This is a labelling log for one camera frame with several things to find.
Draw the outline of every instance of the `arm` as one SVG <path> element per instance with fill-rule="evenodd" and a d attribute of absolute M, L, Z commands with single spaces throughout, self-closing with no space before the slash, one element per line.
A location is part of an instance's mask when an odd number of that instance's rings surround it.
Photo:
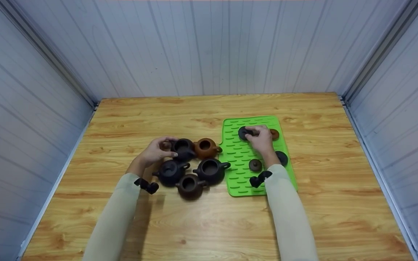
<path fill-rule="evenodd" d="M 164 151 L 168 141 L 175 139 L 175 137 L 161 137 L 153 140 L 132 161 L 98 218 L 86 244 L 83 261 L 119 260 L 127 228 L 135 216 L 136 202 L 140 194 L 140 188 L 133 182 L 142 177 L 144 170 L 153 163 L 165 157 L 176 157 L 175 152 Z"/>
<path fill-rule="evenodd" d="M 318 261 L 314 235 L 301 200 L 272 146 L 272 135 L 265 125 L 247 126 L 257 136 L 246 135 L 264 159 L 272 175 L 265 180 L 267 200 L 274 218 L 282 261 Z"/>

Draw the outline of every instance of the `person's left hand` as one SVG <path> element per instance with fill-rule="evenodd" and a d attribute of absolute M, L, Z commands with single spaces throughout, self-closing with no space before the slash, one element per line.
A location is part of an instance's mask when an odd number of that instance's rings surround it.
<path fill-rule="evenodd" d="M 126 173 L 134 173 L 138 176 L 143 175 L 144 169 L 150 167 L 154 163 L 158 162 L 165 157 L 177 157 L 177 152 L 170 152 L 170 141 L 178 140 L 177 137 L 164 136 L 153 139 L 148 147 L 144 149 L 136 158 L 131 162 Z"/>
<path fill-rule="evenodd" d="M 178 140 L 178 138 L 172 136 L 153 139 L 148 147 L 146 147 L 146 149 L 144 149 L 136 158 L 139 158 L 141 163 L 144 164 L 144 167 L 149 167 L 165 157 L 177 157 L 177 152 L 169 151 L 171 148 L 170 141 L 176 140 Z"/>

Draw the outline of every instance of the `hand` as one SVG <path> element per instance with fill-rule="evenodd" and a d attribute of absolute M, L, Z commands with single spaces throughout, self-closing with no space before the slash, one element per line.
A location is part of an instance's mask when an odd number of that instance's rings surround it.
<path fill-rule="evenodd" d="M 280 164 L 272 144 L 272 134 L 265 125 L 246 126 L 247 130 L 253 131 L 254 136 L 246 134 L 245 137 L 264 159 L 266 169 L 274 164 Z"/>
<path fill-rule="evenodd" d="M 253 148 L 257 150 L 261 155 L 275 152 L 272 145 L 272 134 L 265 125 L 258 126 L 246 126 L 247 130 L 253 131 L 254 136 L 246 134 L 245 137 L 251 142 Z"/>
<path fill-rule="evenodd" d="M 138 176 L 142 176 L 144 169 L 150 167 L 159 160 L 165 157 L 177 157 L 177 152 L 170 152 L 170 141 L 178 140 L 177 137 L 164 136 L 154 139 L 150 142 L 148 147 L 144 149 L 136 158 L 131 162 L 126 173 L 133 173 Z"/>

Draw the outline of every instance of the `white wall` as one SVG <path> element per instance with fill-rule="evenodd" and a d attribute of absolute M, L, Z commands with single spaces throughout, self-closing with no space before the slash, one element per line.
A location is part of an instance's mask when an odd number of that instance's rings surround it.
<path fill-rule="evenodd" d="M 418 246 L 418 17 L 351 111 Z"/>
<path fill-rule="evenodd" d="M 91 108 L 0 12 L 0 261 L 13 261 Z"/>
<path fill-rule="evenodd" d="M 405 0 L 15 0 L 95 99 L 342 94 Z"/>

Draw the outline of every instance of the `beige sleeve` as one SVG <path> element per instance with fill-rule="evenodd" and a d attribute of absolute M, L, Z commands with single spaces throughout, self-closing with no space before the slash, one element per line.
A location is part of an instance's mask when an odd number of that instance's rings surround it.
<path fill-rule="evenodd" d="M 86 244 L 83 261 L 119 260 L 140 194 L 140 188 L 133 184 L 137 179 L 137 175 L 127 173 L 117 183 Z"/>
<path fill-rule="evenodd" d="M 265 186 L 281 260 L 318 261 L 311 226 L 287 171 L 279 164 L 268 170 L 272 175 L 265 180 Z"/>

